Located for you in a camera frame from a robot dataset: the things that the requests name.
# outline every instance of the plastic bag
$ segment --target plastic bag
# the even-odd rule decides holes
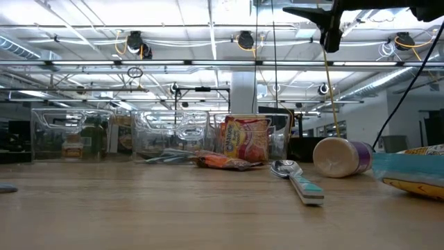
[[[376,153],[373,172],[387,185],[444,200],[444,144],[399,153]]]
[[[196,163],[198,167],[238,169],[240,171],[262,164],[261,162],[250,163],[246,160],[229,158],[221,153],[214,153],[206,150],[197,151],[196,157],[192,157],[191,160]]]
[[[264,118],[227,116],[223,132],[224,154],[250,163],[268,161],[268,123]]]

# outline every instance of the metal frame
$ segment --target metal frame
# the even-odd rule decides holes
[[[178,93],[181,90],[185,90],[185,93],[183,93],[180,98],[178,99]],[[211,92],[216,91],[220,96],[222,96],[223,100],[219,99],[198,99],[198,100],[182,100],[182,98],[190,91],[194,90],[196,92]],[[226,91],[228,92],[228,99],[226,99],[219,91]],[[225,87],[178,87],[176,88],[176,91],[174,92],[174,110],[178,109],[178,102],[228,102],[228,112],[230,112],[230,105],[231,105],[231,94],[230,89]]]

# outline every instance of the yellow package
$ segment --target yellow package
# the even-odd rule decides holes
[[[268,161],[268,123],[269,120],[257,117],[252,119],[227,116],[224,154],[250,163]]]

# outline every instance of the blue package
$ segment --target blue package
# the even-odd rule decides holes
[[[444,157],[374,153],[375,177],[395,188],[444,200]]]

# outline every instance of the black cable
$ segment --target black cable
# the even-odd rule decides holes
[[[256,0],[256,40],[255,40],[255,85],[253,86],[253,102],[251,103],[251,113],[255,114],[255,100],[257,98],[256,85],[257,85],[257,27],[259,22],[259,0]]]
[[[274,13],[274,7],[273,7],[273,0],[271,0],[271,16],[273,17],[273,42],[275,47],[275,93],[276,93],[276,108],[278,108],[278,60],[277,60],[277,54],[276,54],[276,30],[275,30],[275,13]]]
[[[382,131],[386,128],[388,122],[391,120],[391,118],[394,116],[394,114],[396,113],[396,111],[398,111],[398,108],[401,106],[401,103],[404,101],[405,97],[407,96],[407,94],[409,93],[411,87],[413,86],[413,84],[416,82],[416,79],[418,79],[418,77],[420,76],[421,72],[423,71],[425,65],[427,64],[427,61],[429,60],[430,55],[433,52],[433,49],[435,48],[436,44],[438,43],[439,37],[441,36],[441,33],[443,32],[444,29],[444,22],[441,24],[441,27],[439,28],[438,34],[435,37],[435,40],[433,41],[433,44],[430,46],[429,52],[427,53],[426,57],[424,58],[424,61],[422,62],[421,67],[419,68],[418,72],[416,73],[415,77],[413,78],[413,80],[411,81],[410,85],[408,86],[408,88],[405,90],[404,94],[401,97],[401,100],[398,102],[398,104],[396,105],[395,109],[392,111],[392,113],[388,116],[388,119],[384,122],[384,125],[382,125],[381,130],[379,131],[379,133],[377,134],[376,140],[373,143],[373,148],[376,147],[377,142],[379,141],[379,139],[381,138],[381,134]]]

